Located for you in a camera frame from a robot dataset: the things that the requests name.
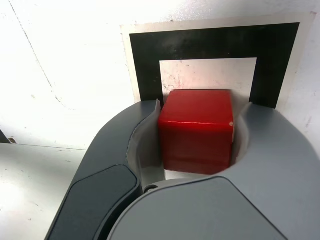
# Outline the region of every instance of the red cube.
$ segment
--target red cube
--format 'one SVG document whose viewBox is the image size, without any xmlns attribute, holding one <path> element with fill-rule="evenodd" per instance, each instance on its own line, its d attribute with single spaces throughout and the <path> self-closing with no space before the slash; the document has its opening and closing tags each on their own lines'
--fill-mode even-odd
<svg viewBox="0 0 320 240">
<path fill-rule="evenodd" d="M 172 91 L 158 130 L 165 169 L 207 175 L 227 169 L 234 131 L 230 91 Z"/>
</svg>

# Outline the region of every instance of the black square frame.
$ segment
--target black square frame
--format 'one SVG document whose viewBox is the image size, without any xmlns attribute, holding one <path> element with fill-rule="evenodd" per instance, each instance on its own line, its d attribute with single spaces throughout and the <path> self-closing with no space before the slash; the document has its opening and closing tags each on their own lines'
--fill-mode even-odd
<svg viewBox="0 0 320 240">
<path fill-rule="evenodd" d="M 132 33 L 142 101 L 164 104 L 160 61 L 257 58 L 249 101 L 276 108 L 300 23 Z"/>
</svg>

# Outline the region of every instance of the white square center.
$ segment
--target white square center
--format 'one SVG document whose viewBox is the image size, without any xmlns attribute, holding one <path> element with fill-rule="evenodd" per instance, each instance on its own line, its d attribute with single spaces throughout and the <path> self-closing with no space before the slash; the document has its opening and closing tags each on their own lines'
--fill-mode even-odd
<svg viewBox="0 0 320 240">
<path fill-rule="evenodd" d="M 257 58 L 160 61 L 163 99 L 178 89 L 231 90 L 233 117 L 249 102 Z"/>
</svg>

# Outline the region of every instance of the dark gray gripper pad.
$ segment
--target dark gray gripper pad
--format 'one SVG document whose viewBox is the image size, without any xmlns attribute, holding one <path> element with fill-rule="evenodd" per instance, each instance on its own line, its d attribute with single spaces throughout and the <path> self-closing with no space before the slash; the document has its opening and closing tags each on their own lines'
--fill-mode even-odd
<svg viewBox="0 0 320 240">
<path fill-rule="evenodd" d="M 108 213 L 119 204 L 120 199 L 134 191 L 136 185 L 137 178 L 124 165 L 115 165 L 77 182 L 66 196 L 48 239 L 106 238 L 110 229 L 104 229 L 101 225 L 106 227 L 113 225 L 106 224 L 105 221 L 115 222 L 118 215 L 110 216 Z"/>
</svg>

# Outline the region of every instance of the white wall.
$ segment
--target white wall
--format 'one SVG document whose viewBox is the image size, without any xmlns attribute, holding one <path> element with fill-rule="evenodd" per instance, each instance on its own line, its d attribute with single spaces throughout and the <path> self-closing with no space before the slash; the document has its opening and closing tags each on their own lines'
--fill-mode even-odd
<svg viewBox="0 0 320 240">
<path fill-rule="evenodd" d="M 10 1 L 15 13 L 0 1 L 0 129 L 18 144 L 76 149 L 134 103 L 119 25 L 320 10 L 320 0 Z M 282 113 L 320 154 L 319 44 L 316 16 Z"/>
</svg>

